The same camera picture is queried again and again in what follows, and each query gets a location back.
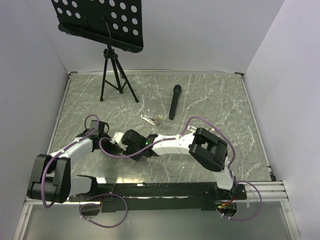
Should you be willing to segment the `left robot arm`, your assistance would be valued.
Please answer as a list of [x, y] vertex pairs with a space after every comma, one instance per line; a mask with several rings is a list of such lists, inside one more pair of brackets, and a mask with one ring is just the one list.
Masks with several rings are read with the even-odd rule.
[[99, 195], [97, 179], [88, 175], [72, 177], [75, 164], [99, 148], [99, 140], [108, 136], [109, 125], [92, 120], [90, 128], [76, 136], [72, 143], [51, 154], [39, 154], [34, 161], [27, 197], [46, 202], [64, 203], [68, 197], [81, 194], [87, 201]]

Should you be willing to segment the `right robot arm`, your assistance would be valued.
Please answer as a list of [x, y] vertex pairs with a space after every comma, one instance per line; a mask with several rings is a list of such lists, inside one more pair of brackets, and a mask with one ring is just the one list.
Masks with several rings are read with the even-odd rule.
[[148, 137], [130, 129], [125, 133], [116, 132], [112, 139], [125, 156], [135, 161], [142, 157], [190, 155], [214, 173], [218, 193], [223, 199], [230, 199], [236, 193], [234, 177], [228, 168], [227, 142], [202, 127], [186, 135], [150, 134]]

